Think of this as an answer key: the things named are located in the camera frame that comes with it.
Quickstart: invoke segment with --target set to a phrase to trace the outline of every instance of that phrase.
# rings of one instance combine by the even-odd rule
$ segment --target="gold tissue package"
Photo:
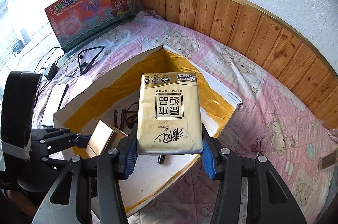
[[[198,154],[202,151],[196,73],[142,74],[137,153]]]
[[[89,157],[98,156],[105,150],[116,147],[124,137],[128,137],[128,135],[100,120],[89,139],[86,152]]]

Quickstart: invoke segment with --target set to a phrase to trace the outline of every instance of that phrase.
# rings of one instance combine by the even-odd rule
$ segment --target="cartoon girl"
[[[112,0],[112,15],[123,18],[129,11],[127,0]]]

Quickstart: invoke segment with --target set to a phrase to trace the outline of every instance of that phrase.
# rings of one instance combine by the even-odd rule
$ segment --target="bed sheet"
[[[240,53],[186,27],[167,22],[155,11],[141,11],[132,22],[120,25],[92,41],[83,49],[104,45],[89,72],[81,77],[76,70],[77,53],[67,59],[46,89],[39,94],[33,127],[41,118],[55,84],[67,83],[62,105],[84,91],[101,75],[156,46],[168,46],[217,78],[243,99],[243,106],[220,135],[223,146],[237,154],[255,157],[252,145],[258,137],[266,141],[263,154],[271,161],[294,195],[309,224],[314,223],[328,195],[333,169],[318,171],[318,159],[337,145],[327,130],[290,90],[264,69]],[[90,59],[97,52],[90,51]],[[129,218],[133,224],[209,223],[218,191],[218,181],[204,173],[201,162]],[[242,178],[242,205],[239,223],[246,221],[247,187]]]

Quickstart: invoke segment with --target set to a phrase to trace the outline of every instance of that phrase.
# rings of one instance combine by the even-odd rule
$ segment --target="wood wainscoting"
[[[321,53],[293,27],[246,0],[138,0],[165,20],[245,55],[288,87],[327,129],[338,128],[338,80]]]

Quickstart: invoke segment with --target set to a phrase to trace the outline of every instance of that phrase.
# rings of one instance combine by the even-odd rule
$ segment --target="screw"
[[[259,162],[266,162],[266,157],[264,156],[264,155],[260,155],[259,157],[258,157],[258,161]]]
[[[221,153],[222,154],[229,154],[230,153],[230,149],[224,147],[224,148],[221,149]]]
[[[80,161],[80,159],[81,159],[81,156],[79,156],[79,155],[74,155],[74,156],[72,157],[72,161],[73,161],[73,162],[78,162],[78,161]]]
[[[108,153],[109,154],[116,154],[118,152],[118,149],[117,148],[110,148],[110,149],[108,149]]]

